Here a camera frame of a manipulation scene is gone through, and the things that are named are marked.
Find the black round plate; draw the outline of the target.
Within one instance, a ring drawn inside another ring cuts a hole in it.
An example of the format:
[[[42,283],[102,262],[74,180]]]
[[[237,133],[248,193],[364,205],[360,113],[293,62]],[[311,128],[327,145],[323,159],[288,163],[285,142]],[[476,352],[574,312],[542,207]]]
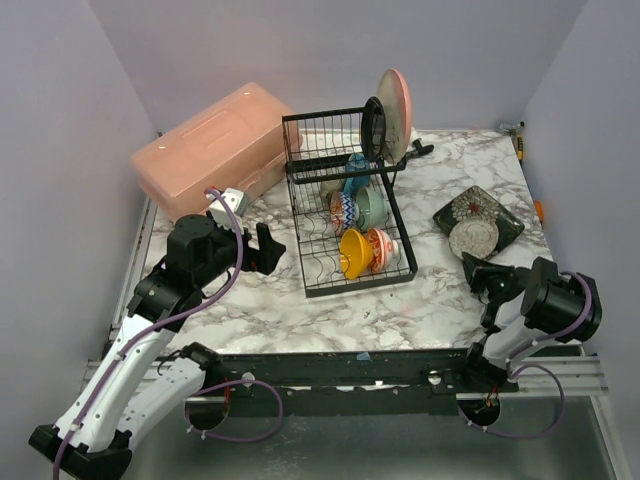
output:
[[[361,118],[361,148],[366,159],[377,162],[382,155],[386,139],[386,117],[381,101],[370,97]]]

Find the orange floral bowl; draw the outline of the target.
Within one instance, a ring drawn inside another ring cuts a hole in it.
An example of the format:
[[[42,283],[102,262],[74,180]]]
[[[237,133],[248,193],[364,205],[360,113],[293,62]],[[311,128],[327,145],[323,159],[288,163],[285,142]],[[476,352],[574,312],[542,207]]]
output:
[[[373,259],[369,270],[372,273],[384,271],[399,255],[398,242],[380,228],[370,228],[365,238],[373,250]]]

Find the mint green bowl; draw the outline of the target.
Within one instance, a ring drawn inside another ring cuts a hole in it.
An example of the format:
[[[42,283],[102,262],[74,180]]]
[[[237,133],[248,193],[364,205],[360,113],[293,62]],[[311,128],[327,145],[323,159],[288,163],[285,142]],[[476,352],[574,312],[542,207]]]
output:
[[[361,232],[370,228],[382,226],[388,219],[389,206],[383,196],[370,187],[361,187],[355,197],[359,209],[359,217],[356,222]]]

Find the speckled white plate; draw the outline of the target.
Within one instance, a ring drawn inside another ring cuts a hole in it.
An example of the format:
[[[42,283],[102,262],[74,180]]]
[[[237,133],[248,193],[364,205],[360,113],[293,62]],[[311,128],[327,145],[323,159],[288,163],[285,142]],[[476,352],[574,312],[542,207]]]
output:
[[[496,250],[499,229],[495,222],[482,217],[469,217],[457,223],[449,234],[449,247],[459,259],[468,253],[479,259],[488,259]]]

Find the yellow bowl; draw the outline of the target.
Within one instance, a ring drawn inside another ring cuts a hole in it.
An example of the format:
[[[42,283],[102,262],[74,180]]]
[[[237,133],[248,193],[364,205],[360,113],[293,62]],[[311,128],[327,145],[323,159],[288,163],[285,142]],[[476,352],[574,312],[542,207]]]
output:
[[[373,249],[357,230],[347,229],[340,242],[340,265],[348,280],[359,277],[373,260]]]

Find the pink and cream plate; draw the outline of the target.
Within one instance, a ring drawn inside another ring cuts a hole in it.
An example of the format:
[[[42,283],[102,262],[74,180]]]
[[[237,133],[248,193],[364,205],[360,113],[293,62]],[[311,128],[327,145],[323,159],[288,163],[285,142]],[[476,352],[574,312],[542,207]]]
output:
[[[384,72],[376,97],[381,102],[386,122],[385,159],[399,163],[409,147],[412,131],[412,101],[405,77],[397,69]]]

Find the grey ceramic mug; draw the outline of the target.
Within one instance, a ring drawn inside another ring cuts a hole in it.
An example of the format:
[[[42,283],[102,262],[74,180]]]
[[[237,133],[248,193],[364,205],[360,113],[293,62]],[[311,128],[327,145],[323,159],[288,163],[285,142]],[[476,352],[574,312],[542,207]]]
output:
[[[341,192],[343,189],[343,179],[325,180],[320,183],[320,198],[324,203],[329,204],[331,197],[335,192]]]

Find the blue floral mug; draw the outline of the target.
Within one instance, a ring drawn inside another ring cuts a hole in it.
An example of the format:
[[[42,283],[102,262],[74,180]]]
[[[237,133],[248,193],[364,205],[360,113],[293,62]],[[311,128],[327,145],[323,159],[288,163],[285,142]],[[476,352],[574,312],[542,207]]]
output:
[[[342,191],[347,195],[353,195],[358,189],[367,187],[370,183],[369,162],[362,153],[350,155],[345,172],[348,177],[344,180]]]

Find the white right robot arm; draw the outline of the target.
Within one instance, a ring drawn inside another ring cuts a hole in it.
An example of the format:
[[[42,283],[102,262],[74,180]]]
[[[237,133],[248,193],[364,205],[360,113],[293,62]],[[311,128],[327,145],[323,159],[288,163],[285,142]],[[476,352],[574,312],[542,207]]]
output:
[[[469,387],[501,387],[515,379],[525,358],[548,346],[585,342],[601,323],[597,284],[589,276],[561,272],[542,257],[526,268],[464,252],[462,263],[471,292],[486,298],[484,336],[467,350],[462,370]]]

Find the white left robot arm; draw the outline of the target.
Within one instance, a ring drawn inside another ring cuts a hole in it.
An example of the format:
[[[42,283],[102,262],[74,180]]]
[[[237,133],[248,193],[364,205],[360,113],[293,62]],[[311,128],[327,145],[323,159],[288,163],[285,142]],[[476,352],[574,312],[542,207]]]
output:
[[[41,425],[29,444],[53,463],[53,477],[119,479],[134,449],[177,404],[194,394],[217,392],[221,410],[198,426],[206,432],[230,409],[231,390],[253,380],[223,367],[219,354],[193,343],[144,391],[151,364],[186,319],[211,306],[242,271],[271,274],[286,248],[259,223],[252,235],[237,219],[227,224],[204,215],[180,218],[166,240],[166,254],[135,287],[116,340],[77,400],[53,424]]]

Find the blue patterned bowl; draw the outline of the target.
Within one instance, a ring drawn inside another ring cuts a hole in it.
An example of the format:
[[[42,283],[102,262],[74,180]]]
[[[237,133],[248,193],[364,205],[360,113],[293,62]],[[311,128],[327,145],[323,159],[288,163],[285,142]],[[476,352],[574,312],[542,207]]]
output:
[[[344,192],[335,192],[329,203],[330,220],[336,236],[352,228],[359,218],[359,207],[355,200]]]

